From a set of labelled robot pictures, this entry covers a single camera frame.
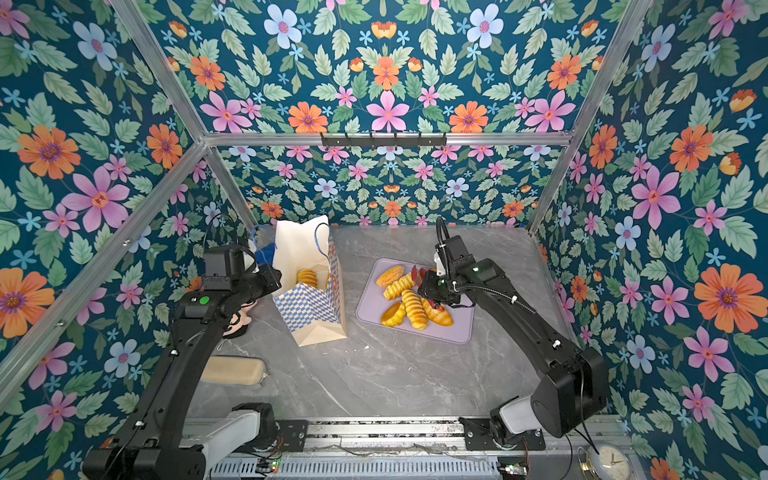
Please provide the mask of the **long twisted bread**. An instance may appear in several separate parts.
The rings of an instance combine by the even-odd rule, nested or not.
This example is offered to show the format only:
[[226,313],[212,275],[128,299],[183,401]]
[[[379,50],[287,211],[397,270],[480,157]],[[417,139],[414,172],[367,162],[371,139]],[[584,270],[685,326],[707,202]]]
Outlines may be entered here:
[[395,300],[396,298],[399,298],[403,292],[411,290],[414,285],[415,282],[412,274],[404,274],[385,288],[383,296],[387,300]]

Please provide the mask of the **large braided bread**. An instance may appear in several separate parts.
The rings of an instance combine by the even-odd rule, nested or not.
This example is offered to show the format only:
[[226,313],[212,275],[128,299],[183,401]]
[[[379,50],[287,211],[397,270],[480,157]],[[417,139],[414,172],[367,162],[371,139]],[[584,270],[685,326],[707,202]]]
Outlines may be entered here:
[[311,288],[318,288],[317,274],[312,269],[300,269],[296,275],[296,282]]

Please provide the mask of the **round sugared bread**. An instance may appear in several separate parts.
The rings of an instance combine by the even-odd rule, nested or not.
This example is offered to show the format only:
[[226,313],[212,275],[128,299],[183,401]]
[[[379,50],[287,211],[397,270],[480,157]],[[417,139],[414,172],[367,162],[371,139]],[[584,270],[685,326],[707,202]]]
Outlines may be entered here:
[[386,270],[376,279],[376,285],[381,288],[386,288],[400,279],[404,274],[405,267],[403,265],[395,265]]

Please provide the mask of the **blue checkered paper bag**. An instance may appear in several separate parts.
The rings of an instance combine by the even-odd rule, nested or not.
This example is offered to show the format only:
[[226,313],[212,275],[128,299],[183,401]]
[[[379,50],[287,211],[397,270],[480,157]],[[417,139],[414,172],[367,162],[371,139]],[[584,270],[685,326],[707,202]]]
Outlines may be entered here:
[[[347,337],[342,268],[327,216],[304,223],[281,220],[275,228],[273,267],[282,273],[274,303],[300,347]],[[300,269],[312,269],[318,288],[296,282]]]

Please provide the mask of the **lilac plastic tray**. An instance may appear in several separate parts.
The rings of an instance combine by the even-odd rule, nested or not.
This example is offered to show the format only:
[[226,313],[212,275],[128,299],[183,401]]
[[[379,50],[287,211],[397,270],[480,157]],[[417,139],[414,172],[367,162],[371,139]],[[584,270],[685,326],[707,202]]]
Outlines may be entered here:
[[[376,279],[396,265],[403,265],[407,268],[408,272],[410,272],[411,268],[414,266],[413,263],[390,258],[380,258],[374,262],[369,278],[363,289],[363,293],[357,304],[356,317],[359,321],[387,328],[381,323],[381,316],[387,309],[395,304],[396,301],[386,300],[384,298],[383,292],[385,291],[385,288],[377,286]],[[440,326],[437,323],[428,321],[428,326],[424,330],[418,330],[413,328],[408,317],[405,317],[401,325],[388,327],[387,329],[457,345],[468,343],[471,339],[475,310],[470,308],[455,309],[450,307],[447,307],[446,310],[453,320],[451,326]]]

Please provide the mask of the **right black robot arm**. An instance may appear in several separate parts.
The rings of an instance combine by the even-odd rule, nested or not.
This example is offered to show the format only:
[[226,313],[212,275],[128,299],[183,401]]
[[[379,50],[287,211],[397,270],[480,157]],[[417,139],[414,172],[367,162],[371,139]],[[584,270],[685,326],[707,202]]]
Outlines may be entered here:
[[435,249],[437,269],[425,274],[419,294],[450,307],[467,297],[501,325],[539,377],[533,393],[491,412],[498,444],[532,430],[561,438],[606,407],[608,367],[600,353],[578,347],[552,327],[496,262],[475,259],[461,237],[440,240]]

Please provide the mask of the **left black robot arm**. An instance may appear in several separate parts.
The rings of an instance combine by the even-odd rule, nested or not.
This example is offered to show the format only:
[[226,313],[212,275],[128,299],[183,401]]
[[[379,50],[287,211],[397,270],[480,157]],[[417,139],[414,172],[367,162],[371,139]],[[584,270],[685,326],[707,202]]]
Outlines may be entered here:
[[189,405],[204,368],[231,318],[280,288],[281,273],[261,264],[234,276],[207,276],[184,295],[161,355],[137,406],[107,447],[92,449],[82,471],[89,479],[202,479],[203,447],[181,445]]

